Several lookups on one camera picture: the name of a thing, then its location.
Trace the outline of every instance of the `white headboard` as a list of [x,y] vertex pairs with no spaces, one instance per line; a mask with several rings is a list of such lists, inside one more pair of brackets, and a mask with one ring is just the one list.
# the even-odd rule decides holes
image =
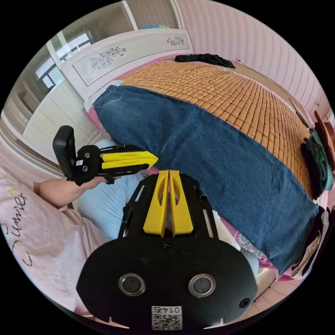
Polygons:
[[86,100],[123,73],[159,57],[193,53],[187,30],[143,29],[99,41],[65,61],[61,70]]

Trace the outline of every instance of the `woven bamboo mat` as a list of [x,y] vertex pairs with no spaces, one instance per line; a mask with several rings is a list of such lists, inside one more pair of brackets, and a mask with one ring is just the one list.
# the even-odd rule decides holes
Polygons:
[[122,78],[124,85],[150,89],[206,109],[267,148],[312,189],[300,151],[308,130],[271,91],[252,79],[214,66],[159,62]]

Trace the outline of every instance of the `lens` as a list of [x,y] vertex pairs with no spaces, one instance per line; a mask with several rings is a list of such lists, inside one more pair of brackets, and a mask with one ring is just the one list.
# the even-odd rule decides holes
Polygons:
[[215,290],[215,280],[207,274],[196,275],[189,281],[188,290],[196,298],[207,297]]
[[146,285],[143,278],[135,273],[126,273],[119,279],[119,289],[128,296],[139,296]]

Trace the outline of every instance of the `brown hat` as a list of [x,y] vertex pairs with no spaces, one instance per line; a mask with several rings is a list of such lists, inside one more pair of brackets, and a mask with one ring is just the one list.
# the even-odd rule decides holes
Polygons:
[[321,116],[317,111],[314,111],[314,115],[317,119],[315,124],[316,131],[320,137],[323,148],[327,155],[328,163],[335,173],[335,130],[330,122],[323,122]]

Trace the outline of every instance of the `wall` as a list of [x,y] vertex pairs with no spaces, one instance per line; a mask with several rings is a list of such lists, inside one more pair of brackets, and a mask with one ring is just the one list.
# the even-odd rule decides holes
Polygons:
[[330,104],[319,81],[302,57],[277,33],[253,17],[214,1],[176,2],[195,53],[239,59],[288,91],[313,121],[314,110],[326,116]]
[[331,210],[335,205],[335,189],[328,192],[328,208]]

